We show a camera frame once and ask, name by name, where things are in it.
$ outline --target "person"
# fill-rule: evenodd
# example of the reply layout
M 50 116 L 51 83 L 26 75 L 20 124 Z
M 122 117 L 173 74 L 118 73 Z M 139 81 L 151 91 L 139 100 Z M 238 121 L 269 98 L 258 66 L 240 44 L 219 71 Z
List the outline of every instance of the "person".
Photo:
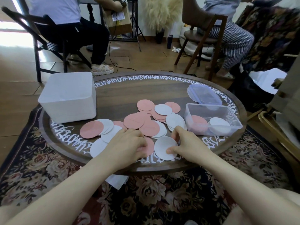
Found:
M 123 9 L 119 1 L 94 1 L 106 9 L 116 12 Z M 29 13 L 36 16 L 48 15 L 54 21 L 56 26 L 42 24 L 36 24 L 36 26 L 45 39 L 58 44 L 61 50 L 62 37 L 68 41 L 71 49 L 93 45 L 91 72 L 94 76 L 113 73 L 113 67 L 103 64 L 110 33 L 104 25 L 90 22 L 81 17 L 79 2 L 80 0 L 31 0 Z M 71 58 L 80 60 L 77 55 L 72 55 Z
M 254 42 L 254 36 L 232 22 L 233 15 L 241 2 L 252 2 L 253 0 L 206 0 L 203 10 L 213 14 L 226 15 L 227 23 L 223 36 L 222 52 L 225 55 L 224 63 L 217 72 L 217 76 L 225 79 L 234 79 L 230 69 L 240 63 L 249 53 Z M 218 38 L 222 21 L 217 20 L 209 37 Z M 204 34 L 201 28 L 198 33 Z
M 299 224 L 300 207 L 285 198 L 288 195 L 287 193 L 283 197 L 236 169 L 209 150 L 192 132 L 188 132 L 180 126 L 175 127 L 171 137 L 177 142 L 180 140 L 181 144 L 180 146 L 168 148 L 167 153 L 179 154 L 186 160 L 203 166 L 211 172 L 239 205 L 240 212 L 244 213 L 247 220 L 253 225 Z M 139 130 L 120 130 L 98 156 L 91 159 L 84 167 L 27 208 L 17 213 L 5 224 L 72 224 L 92 194 L 109 175 L 146 156 L 143 151 L 137 151 L 138 148 L 145 145 L 146 140 Z M 292 200 L 298 198 L 299 202 L 299 195 L 293 194 L 296 197 L 290 194 Z M 7 210 L 0 210 L 0 218 L 2 218 L 2 215 L 6 215 L 5 211 Z M 232 212 L 234 214 L 230 213 L 227 219 L 233 217 L 234 220 L 229 222 L 227 220 L 224 224 L 251 224 L 243 223 L 243 221 L 237 223 L 236 214 L 238 212 L 236 210 Z

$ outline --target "black folding chair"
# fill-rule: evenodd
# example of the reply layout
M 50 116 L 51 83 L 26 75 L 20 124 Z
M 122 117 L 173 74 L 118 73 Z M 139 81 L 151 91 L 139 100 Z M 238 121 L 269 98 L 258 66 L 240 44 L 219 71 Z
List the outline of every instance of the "black folding chair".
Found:
M 38 82 L 42 82 L 42 78 L 41 78 L 41 74 L 40 74 L 41 72 L 58 73 L 56 71 L 42 69 L 40 67 L 40 57 L 39 57 L 39 53 L 38 53 L 40 50 L 49 50 L 52 53 L 54 53 L 58 58 L 60 58 L 63 61 L 64 73 L 68 72 L 69 62 L 66 60 L 67 56 L 70 54 L 70 49 L 68 48 L 69 47 L 68 42 L 62 38 L 62 50 L 60 50 L 59 46 L 57 44 L 45 41 L 36 32 L 37 28 L 35 27 L 34 23 L 40 23 L 40 24 L 50 25 L 50 26 L 56 25 L 54 23 L 54 21 L 48 15 L 44 15 L 43 17 L 29 15 L 29 14 L 22 15 L 18 12 L 13 12 L 13 11 L 9 10 L 7 7 L 2 7 L 1 9 L 10 18 L 12 18 L 15 22 L 17 22 L 19 25 L 21 25 L 27 32 L 29 32 L 32 35 Z M 79 51 L 79 49 L 72 49 L 72 54 L 77 54 L 82 59 L 82 61 L 74 60 L 74 59 L 68 59 L 68 60 L 84 63 L 90 69 L 92 68 L 91 63 L 84 57 L 84 55 Z

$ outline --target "wooden floor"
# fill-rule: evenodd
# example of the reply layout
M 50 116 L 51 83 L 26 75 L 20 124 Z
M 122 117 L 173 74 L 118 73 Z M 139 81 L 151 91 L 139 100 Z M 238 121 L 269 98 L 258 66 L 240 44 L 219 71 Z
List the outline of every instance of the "wooden floor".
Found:
M 172 47 L 180 47 L 174 42 Z M 137 71 L 156 70 L 173 71 L 183 73 L 190 57 L 181 57 L 177 66 L 174 65 L 177 53 L 166 48 L 166 44 L 141 41 L 139 51 L 135 42 L 112 42 L 110 56 L 105 62 L 117 62 L 120 67 L 133 68 Z M 90 60 L 91 53 L 85 47 L 82 53 Z M 42 68 L 54 71 L 63 71 L 62 61 L 48 51 L 40 51 Z M 193 64 L 189 74 L 195 74 L 207 79 L 208 72 L 204 70 L 208 62 L 202 61 L 201 66 Z M 27 33 L 0 32 L 0 164 L 11 150 L 21 130 L 28 121 L 30 111 L 38 104 L 39 94 L 43 90 L 44 83 L 36 82 L 35 58 L 32 38 Z M 69 72 L 89 71 L 84 64 L 70 65 Z M 134 71 L 119 68 L 118 72 Z M 42 73 L 42 80 L 47 81 L 50 74 Z M 228 88 L 231 81 L 214 77 L 213 82 Z M 258 120 L 253 118 L 249 125 L 278 148 L 292 166 L 297 181 L 300 183 L 300 164 L 290 156 L 278 143 L 277 139 Z

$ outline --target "black vase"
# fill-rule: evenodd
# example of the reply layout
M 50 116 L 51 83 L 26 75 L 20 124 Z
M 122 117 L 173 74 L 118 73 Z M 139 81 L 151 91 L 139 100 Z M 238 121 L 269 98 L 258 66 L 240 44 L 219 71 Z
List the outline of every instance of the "black vase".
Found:
M 155 40 L 157 44 L 161 44 L 161 42 L 163 41 L 164 34 L 165 34 L 164 28 L 160 32 L 156 31 Z

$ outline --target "checkered pants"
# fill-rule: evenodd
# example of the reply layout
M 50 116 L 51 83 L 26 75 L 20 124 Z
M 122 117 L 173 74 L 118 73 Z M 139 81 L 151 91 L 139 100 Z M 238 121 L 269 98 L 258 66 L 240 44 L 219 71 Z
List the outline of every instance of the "checkered pants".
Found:
M 218 38 L 220 32 L 219 25 L 215 25 L 209 37 Z M 205 31 L 197 28 L 198 33 L 204 34 Z M 222 44 L 222 52 L 225 54 L 225 60 L 223 63 L 224 69 L 230 69 L 236 64 L 240 63 L 250 51 L 254 42 L 254 36 L 236 25 L 234 22 L 227 22 Z

